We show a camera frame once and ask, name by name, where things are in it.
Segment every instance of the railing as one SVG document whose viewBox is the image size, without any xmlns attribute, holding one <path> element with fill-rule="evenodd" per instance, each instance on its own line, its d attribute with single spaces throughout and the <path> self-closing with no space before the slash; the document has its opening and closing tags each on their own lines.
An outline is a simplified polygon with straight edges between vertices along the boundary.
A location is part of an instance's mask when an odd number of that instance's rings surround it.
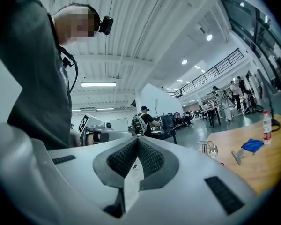
<svg viewBox="0 0 281 225">
<path fill-rule="evenodd" d="M 189 93 L 192 90 L 198 88 L 199 86 L 213 79 L 215 76 L 227 70 L 229 67 L 236 64 L 243 57 L 244 57 L 243 54 L 239 51 L 239 48 L 237 48 L 235 51 L 230 53 L 226 58 L 224 58 L 218 64 L 216 64 L 211 69 L 203 73 L 201 76 L 197 77 L 196 79 L 192 80 L 189 84 L 180 88 L 179 91 L 174 92 L 175 97 L 176 98 L 181 97 L 184 94 Z"/>
</svg>

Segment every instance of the man in dark shirt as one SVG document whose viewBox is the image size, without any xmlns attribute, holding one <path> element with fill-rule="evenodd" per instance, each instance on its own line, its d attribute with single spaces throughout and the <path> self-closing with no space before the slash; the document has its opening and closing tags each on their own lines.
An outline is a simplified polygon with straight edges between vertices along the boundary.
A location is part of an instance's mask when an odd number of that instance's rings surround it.
<svg viewBox="0 0 281 225">
<path fill-rule="evenodd" d="M 244 94 L 244 92 L 246 91 L 244 81 L 240 76 L 238 76 L 237 79 L 238 79 L 238 86 L 239 86 L 240 90 L 242 91 L 242 94 Z"/>
<path fill-rule="evenodd" d="M 48 150 L 77 141 L 70 136 L 72 101 L 59 45 L 93 36 L 99 24 L 88 5 L 70 4 L 50 16 L 40 0 L 15 0 L 0 21 L 0 58 L 22 86 L 8 123 Z"/>
<path fill-rule="evenodd" d="M 160 127 L 161 123 L 155 121 L 151 117 L 151 115 L 147 114 L 147 112 L 148 112 L 148 108 L 146 106 L 142 106 L 140 108 L 140 113 L 138 114 L 138 116 L 140 116 L 144 120 L 145 124 L 147 125 L 147 129 L 144 132 L 144 135 L 146 137 L 158 138 L 158 136 L 156 134 L 152 134 L 150 123 L 152 123 L 153 125 L 158 126 L 158 127 Z"/>
</svg>

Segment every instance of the fluorescent light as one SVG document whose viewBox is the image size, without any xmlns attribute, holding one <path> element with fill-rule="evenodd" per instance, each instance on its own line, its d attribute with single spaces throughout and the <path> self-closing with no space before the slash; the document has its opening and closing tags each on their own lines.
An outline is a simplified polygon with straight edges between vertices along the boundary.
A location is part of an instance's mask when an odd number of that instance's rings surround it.
<svg viewBox="0 0 281 225">
<path fill-rule="evenodd" d="M 212 39 L 212 35 L 209 34 L 206 39 L 207 39 L 207 41 L 210 41 Z"/>
<path fill-rule="evenodd" d="M 82 87 L 115 87 L 116 82 L 82 82 Z"/>
<path fill-rule="evenodd" d="M 97 111 L 102 111 L 102 110 L 113 110 L 114 108 L 97 108 Z"/>
</svg>

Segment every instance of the black cap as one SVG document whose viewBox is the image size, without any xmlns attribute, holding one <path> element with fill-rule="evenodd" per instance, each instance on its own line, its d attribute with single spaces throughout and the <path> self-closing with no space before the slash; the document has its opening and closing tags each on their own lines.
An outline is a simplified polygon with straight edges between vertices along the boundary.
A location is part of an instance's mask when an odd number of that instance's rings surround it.
<svg viewBox="0 0 281 225">
<path fill-rule="evenodd" d="M 140 108 L 140 110 L 147 110 L 147 111 L 150 111 L 146 106 L 142 106 L 142 107 Z"/>
</svg>

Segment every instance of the round ceiling light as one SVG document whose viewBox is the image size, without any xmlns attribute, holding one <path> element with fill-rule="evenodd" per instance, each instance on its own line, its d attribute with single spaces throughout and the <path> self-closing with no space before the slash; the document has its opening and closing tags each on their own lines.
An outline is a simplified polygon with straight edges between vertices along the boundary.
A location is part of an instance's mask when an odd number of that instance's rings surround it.
<svg viewBox="0 0 281 225">
<path fill-rule="evenodd" d="M 212 39 L 212 35 L 209 34 L 206 39 L 207 39 L 207 41 L 210 41 Z"/>
</svg>

